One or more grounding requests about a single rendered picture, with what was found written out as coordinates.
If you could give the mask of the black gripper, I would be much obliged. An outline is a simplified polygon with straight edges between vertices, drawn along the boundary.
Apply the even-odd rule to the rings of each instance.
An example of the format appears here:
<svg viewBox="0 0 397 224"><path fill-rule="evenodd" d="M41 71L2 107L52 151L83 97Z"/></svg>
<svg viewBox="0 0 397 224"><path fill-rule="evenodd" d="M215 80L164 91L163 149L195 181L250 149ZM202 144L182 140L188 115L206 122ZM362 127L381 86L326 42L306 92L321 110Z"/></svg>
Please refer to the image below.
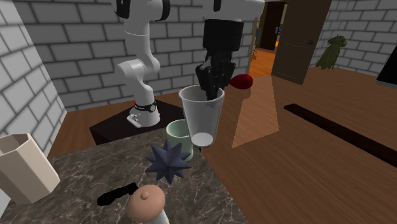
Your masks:
<svg viewBox="0 0 397 224"><path fill-rule="evenodd" d="M207 50L205 62L196 67L198 82L206 92L207 100L217 98L218 89L228 86L235 70L231 62L232 52L240 48L244 22L221 19L205 19L203 47ZM221 63L219 76L212 71L211 59Z"/></svg>

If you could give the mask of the clear glass cup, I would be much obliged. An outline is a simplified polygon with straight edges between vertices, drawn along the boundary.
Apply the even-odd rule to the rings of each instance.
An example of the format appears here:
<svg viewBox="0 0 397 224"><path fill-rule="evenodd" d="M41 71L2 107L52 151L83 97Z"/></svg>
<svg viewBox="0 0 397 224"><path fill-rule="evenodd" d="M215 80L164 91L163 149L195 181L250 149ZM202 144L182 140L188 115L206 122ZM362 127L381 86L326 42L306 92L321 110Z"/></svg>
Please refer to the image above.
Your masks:
<svg viewBox="0 0 397 224"><path fill-rule="evenodd" d="M178 97L193 145L198 148L210 147L216 139L224 90L219 88L215 99L207 100L206 91L200 85L192 85L181 89Z"/></svg>

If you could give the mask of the red oval object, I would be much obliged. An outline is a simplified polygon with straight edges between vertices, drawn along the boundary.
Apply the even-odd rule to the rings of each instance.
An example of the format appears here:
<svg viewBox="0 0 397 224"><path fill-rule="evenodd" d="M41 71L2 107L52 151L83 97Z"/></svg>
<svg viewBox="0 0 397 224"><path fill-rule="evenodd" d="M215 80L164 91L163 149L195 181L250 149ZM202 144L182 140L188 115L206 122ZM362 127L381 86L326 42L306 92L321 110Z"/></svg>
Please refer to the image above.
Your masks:
<svg viewBox="0 0 397 224"><path fill-rule="evenodd" d="M249 74L239 74L231 78L229 84L237 89L249 89L253 85L253 77Z"/></svg>

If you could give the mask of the pale green cup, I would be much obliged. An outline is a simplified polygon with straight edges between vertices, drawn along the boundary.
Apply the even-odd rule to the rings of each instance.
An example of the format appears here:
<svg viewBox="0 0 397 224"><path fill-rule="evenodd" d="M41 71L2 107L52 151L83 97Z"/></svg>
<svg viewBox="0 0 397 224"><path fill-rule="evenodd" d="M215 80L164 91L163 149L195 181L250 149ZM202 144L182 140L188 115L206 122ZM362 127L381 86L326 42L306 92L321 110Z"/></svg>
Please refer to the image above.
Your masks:
<svg viewBox="0 0 397 224"><path fill-rule="evenodd" d="M186 120L175 120L169 123L166 127L166 135L172 146L182 143L181 152L190 153L185 160L189 162L193 157L193 145Z"/></svg>

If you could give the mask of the brown open door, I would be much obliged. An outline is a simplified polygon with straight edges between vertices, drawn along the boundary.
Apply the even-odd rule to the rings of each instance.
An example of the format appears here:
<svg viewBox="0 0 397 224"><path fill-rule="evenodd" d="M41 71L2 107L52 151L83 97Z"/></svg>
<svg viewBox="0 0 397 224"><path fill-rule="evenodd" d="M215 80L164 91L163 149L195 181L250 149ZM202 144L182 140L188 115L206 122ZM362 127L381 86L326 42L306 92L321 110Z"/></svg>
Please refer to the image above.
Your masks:
<svg viewBox="0 0 397 224"><path fill-rule="evenodd" d="M288 0L272 76L301 85L332 0Z"/></svg>

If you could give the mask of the dark blue spiky star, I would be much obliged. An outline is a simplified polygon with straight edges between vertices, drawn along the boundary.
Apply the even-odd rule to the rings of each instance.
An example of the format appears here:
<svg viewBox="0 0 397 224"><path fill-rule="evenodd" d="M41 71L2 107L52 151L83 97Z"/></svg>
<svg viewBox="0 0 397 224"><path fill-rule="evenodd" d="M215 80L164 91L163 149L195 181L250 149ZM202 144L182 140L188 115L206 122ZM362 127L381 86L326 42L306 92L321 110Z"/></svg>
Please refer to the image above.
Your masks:
<svg viewBox="0 0 397 224"><path fill-rule="evenodd" d="M151 162L151 165L145 172L155 173L156 180L165 178L168 184L172 184L174 176L184 178L183 170L191 168L186 159L191 153L183 153L182 143L175 146L166 139L162 148L151 145L152 155L145 156L145 159Z"/></svg>

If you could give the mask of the dark robot stand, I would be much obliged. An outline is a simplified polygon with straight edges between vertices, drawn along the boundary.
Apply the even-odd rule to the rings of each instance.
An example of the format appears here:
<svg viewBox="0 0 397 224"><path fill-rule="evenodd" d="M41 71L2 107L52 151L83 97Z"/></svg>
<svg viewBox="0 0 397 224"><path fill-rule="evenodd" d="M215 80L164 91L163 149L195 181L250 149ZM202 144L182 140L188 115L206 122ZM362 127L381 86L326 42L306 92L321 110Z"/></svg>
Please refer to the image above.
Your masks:
<svg viewBox="0 0 397 224"><path fill-rule="evenodd" d="M160 112L160 121L152 127L137 128L127 120L131 108L107 118L106 120L90 127L90 132L96 145L116 141L126 137L150 132L166 127L174 120L184 118L183 110L171 104L157 100Z"/></svg>

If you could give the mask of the green plant figure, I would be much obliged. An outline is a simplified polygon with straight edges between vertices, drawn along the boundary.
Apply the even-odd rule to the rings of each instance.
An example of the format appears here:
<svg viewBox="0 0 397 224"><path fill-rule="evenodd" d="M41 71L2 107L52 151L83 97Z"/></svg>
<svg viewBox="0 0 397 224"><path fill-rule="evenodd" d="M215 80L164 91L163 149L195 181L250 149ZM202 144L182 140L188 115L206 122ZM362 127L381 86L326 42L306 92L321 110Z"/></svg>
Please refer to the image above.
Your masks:
<svg viewBox="0 0 397 224"><path fill-rule="evenodd" d="M322 70L334 68L340 50L347 45L347 40L344 36L337 34L334 38L327 41L327 45L327 49L316 63L316 67L320 67Z"/></svg>

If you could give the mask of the tan-topped white grinder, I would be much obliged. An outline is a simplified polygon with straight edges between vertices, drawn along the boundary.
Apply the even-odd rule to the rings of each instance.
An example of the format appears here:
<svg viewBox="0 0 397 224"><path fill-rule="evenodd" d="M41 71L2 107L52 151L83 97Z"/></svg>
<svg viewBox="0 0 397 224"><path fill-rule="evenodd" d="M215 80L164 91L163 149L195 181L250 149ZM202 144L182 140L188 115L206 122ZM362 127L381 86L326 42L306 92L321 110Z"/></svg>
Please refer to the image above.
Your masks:
<svg viewBox="0 0 397 224"><path fill-rule="evenodd" d="M164 206L163 190L156 185L144 185L129 197L127 212L138 224L170 224Z"/></svg>

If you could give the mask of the black elongated object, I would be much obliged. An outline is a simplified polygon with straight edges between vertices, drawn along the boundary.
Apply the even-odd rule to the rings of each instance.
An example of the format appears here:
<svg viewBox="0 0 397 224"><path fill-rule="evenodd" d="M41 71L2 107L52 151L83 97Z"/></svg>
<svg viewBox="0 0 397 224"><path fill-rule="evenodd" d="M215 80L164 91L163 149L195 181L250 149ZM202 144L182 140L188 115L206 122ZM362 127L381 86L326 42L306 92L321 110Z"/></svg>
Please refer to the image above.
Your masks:
<svg viewBox="0 0 397 224"><path fill-rule="evenodd" d="M139 187L137 186L137 184L133 182L126 186L106 192L97 199L97 205L108 206L112 204L116 199L123 197L126 194L132 195L138 188Z"/></svg>

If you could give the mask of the black flat panel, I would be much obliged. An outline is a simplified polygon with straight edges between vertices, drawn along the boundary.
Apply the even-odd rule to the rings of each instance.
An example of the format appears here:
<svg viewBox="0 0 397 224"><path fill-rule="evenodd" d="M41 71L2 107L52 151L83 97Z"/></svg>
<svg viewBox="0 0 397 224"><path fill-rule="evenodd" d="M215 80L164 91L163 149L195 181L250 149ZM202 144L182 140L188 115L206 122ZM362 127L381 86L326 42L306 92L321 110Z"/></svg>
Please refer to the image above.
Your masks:
<svg viewBox="0 0 397 224"><path fill-rule="evenodd" d="M390 55L375 82L378 85L397 89L397 49Z"/></svg>

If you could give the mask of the beige hexagonal vase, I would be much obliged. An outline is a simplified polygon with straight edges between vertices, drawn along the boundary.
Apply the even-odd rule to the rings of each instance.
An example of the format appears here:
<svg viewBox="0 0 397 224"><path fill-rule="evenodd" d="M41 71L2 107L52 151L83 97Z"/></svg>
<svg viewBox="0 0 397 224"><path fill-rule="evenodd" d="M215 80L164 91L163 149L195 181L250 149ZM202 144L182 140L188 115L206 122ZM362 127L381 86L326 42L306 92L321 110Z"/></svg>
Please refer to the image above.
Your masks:
<svg viewBox="0 0 397 224"><path fill-rule="evenodd" d="M51 194L60 178L29 133L0 137L0 189L17 204Z"/></svg>

